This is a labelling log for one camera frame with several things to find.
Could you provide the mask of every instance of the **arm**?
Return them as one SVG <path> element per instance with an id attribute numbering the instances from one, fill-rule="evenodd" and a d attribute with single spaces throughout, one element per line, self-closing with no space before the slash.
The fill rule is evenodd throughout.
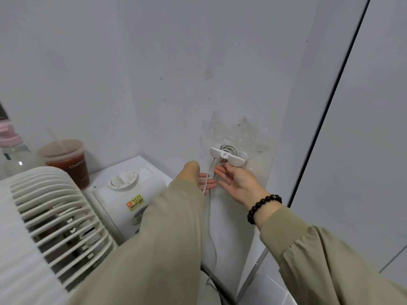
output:
<path id="1" fill-rule="evenodd" d="M 215 173 L 231 196 L 250 210 L 269 195 L 249 171 L 226 165 Z M 324 228 L 308 225 L 271 201 L 254 215 L 260 238 L 299 304 L 406 304 L 407 291 L 381 277 L 350 246 Z"/>
<path id="2" fill-rule="evenodd" d="M 198 163 L 187 163 L 147 208 L 140 232 L 81 283 L 70 304 L 195 304 L 205 182 L 199 176 L 206 174 Z"/>

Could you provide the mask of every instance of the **ribbed cuff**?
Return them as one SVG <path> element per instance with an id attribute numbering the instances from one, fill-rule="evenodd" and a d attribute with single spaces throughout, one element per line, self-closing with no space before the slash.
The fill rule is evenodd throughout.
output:
<path id="1" fill-rule="evenodd" d="M 298 238 L 307 233 L 309 225 L 289 208 L 275 211 L 263 224 L 260 239 L 279 263 L 280 257 Z"/>
<path id="2" fill-rule="evenodd" d="M 205 203 L 205 196 L 203 192 L 195 185 L 192 184 L 190 181 L 177 179 L 174 180 L 168 185 L 170 190 L 181 190 L 184 191 L 188 196 L 190 196 L 193 200 L 196 200 L 198 203 L 204 204 Z"/>

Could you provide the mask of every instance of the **sleeve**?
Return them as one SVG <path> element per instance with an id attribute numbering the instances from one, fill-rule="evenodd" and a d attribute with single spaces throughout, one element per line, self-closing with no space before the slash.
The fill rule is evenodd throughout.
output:
<path id="1" fill-rule="evenodd" d="M 290 209 L 273 213 L 260 237 L 298 305 L 407 304 L 407 291 L 375 271 L 328 230 L 310 226 Z"/>
<path id="2" fill-rule="evenodd" d="M 195 304 L 204 195 L 173 181 L 150 204 L 140 232 L 80 284 L 69 304 Z"/>

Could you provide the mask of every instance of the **warning sticker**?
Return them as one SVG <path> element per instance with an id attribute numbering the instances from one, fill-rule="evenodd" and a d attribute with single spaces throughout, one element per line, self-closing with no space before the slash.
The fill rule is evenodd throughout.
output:
<path id="1" fill-rule="evenodd" d="M 144 202 L 144 198 L 142 195 L 137 195 L 135 196 L 133 199 L 131 199 L 128 203 L 127 203 L 127 207 L 133 211 L 135 209 L 137 209 L 142 203 Z"/>

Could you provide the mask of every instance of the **beaded bracelet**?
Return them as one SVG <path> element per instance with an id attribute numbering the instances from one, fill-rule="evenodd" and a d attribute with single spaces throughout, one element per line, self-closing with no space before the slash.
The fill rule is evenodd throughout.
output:
<path id="1" fill-rule="evenodd" d="M 264 199 L 260 199 L 259 202 L 256 202 L 255 205 L 252 206 L 252 209 L 249 211 L 249 214 L 247 215 L 247 221 L 254 225 L 254 213 L 256 213 L 256 211 L 262 206 L 265 205 L 266 202 L 272 201 L 272 200 L 276 200 L 279 203 L 282 203 L 282 199 L 279 195 L 270 195 L 270 196 L 266 196 Z"/>

